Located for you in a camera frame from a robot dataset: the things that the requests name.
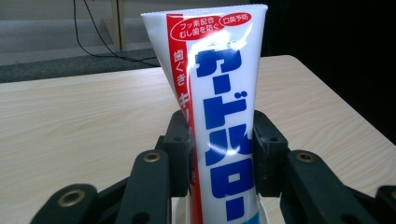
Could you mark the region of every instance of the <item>toothpaste tube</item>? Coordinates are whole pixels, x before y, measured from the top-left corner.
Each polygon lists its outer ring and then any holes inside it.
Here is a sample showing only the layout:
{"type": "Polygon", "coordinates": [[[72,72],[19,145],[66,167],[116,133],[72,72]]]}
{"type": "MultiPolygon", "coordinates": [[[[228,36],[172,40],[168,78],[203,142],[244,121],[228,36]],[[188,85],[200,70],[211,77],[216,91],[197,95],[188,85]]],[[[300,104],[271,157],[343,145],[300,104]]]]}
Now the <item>toothpaste tube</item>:
{"type": "Polygon", "coordinates": [[[142,14],[195,139],[190,223],[262,223],[252,165],[266,5],[142,14]]]}

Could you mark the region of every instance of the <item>gray carpet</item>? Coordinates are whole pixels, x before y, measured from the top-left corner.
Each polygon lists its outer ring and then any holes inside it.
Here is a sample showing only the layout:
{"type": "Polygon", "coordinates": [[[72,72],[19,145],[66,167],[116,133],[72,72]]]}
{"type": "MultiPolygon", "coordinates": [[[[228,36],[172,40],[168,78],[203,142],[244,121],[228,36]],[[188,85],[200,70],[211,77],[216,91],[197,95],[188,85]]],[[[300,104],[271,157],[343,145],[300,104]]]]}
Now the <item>gray carpet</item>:
{"type": "Polygon", "coordinates": [[[111,57],[113,56],[112,54],[101,54],[101,56],[110,57],[88,55],[36,63],[4,65],[0,66],[0,83],[82,76],[160,66],[153,49],[130,50],[117,52],[117,54],[134,60],[150,59],[143,62],[130,62],[121,58],[111,57]]]}

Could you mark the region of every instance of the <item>wire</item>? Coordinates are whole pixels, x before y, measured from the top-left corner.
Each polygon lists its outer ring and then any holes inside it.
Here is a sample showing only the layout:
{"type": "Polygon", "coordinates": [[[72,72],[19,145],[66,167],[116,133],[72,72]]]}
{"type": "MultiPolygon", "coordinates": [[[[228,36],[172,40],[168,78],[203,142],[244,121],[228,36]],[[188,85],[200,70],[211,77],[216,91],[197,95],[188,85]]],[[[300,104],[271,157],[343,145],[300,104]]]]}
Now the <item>wire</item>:
{"type": "Polygon", "coordinates": [[[78,37],[78,26],[77,26],[77,13],[76,13],[76,0],[73,0],[73,4],[74,4],[74,5],[73,5],[73,9],[74,9],[74,23],[75,23],[75,29],[76,29],[76,38],[77,38],[77,42],[78,42],[78,45],[79,45],[87,54],[89,54],[89,55],[91,55],[91,56],[93,56],[93,57],[99,57],[99,58],[120,58],[120,59],[123,59],[123,60],[128,61],[128,62],[133,62],[133,63],[144,63],[144,64],[147,64],[147,65],[150,65],[150,66],[153,66],[153,67],[159,67],[159,65],[157,65],[157,64],[145,62],[146,60],[155,59],[155,58],[157,58],[157,57],[149,57],[149,58],[144,58],[144,59],[137,60],[137,59],[133,59],[133,58],[129,58],[129,57],[120,56],[120,55],[116,54],[113,50],[111,50],[111,49],[108,47],[108,45],[106,44],[105,40],[104,40],[104,39],[102,38],[102,36],[100,35],[99,30],[98,30],[98,28],[97,28],[97,26],[96,26],[96,23],[95,23],[95,21],[93,20],[93,16],[92,16],[92,14],[91,14],[90,8],[88,7],[87,1],[84,0],[85,7],[87,8],[88,13],[90,14],[91,21],[92,21],[93,26],[94,26],[94,28],[95,28],[95,30],[96,30],[96,33],[98,34],[98,36],[99,36],[99,38],[101,39],[102,43],[105,45],[105,47],[110,51],[110,53],[111,53],[112,55],[98,55],[98,54],[92,54],[92,53],[88,52],[84,47],[82,47],[81,43],[79,42],[79,37],[78,37]]]}

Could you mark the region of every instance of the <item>red stripe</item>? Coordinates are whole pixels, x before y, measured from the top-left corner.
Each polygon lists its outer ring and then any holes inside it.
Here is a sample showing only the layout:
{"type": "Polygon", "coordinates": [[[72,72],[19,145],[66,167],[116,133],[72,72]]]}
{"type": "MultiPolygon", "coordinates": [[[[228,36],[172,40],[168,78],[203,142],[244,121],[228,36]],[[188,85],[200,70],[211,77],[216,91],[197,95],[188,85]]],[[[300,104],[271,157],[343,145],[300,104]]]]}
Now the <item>red stripe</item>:
{"type": "MultiPolygon", "coordinates": [[[[188,118],[188,124],[191,128],[192,136],[195,137],[194,127],[194,116],[192,108],[192,96],[191,96],[191,83],[190,74],[188,71],[188,52],[187,44],[185,41],[179,41],[171,36],[172,28],[180,21],[183,21],[183,14],[167,14],[166,24],[168,29],[168,42],[169,42],[169,57],[172,65],[172,75],[174,79],[175,89],[177,93],[177,100],[180,104],[186,118],[188,118]],[[184,81],[181,81],[179,76],[185,77],[184,81]],[[183,94],[188,95],[188,102],[181,104],[179,97],[183,94]]],[[[201,190],[199,182],[199,171],[198,171],[198,160],[196,154],[196,148],[194,149],[194,168],[193,176],[194,181],[191,182],[191,224],[202,224],[202,203],[201,203],[201,190]]]]}

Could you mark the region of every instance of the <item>table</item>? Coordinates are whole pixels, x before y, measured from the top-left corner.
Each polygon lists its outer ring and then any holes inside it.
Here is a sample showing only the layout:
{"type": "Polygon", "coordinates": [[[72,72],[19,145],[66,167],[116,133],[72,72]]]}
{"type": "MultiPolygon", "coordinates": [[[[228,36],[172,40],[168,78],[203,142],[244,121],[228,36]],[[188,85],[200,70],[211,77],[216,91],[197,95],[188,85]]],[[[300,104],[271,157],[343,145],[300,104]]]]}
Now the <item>table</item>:
{"type": "MultiPolygon", "coordinates": [[[[256,109],[374,196],[396,185],[396,146],[291,56],[261,58],[256,109]]],[[[28,223],[58,189],[100,191],[131,172],[179,110],[161,68],[0,84],[0,223],[28,223]]],[[[264,199],[282,223],[279,199],[264,199]]]]}

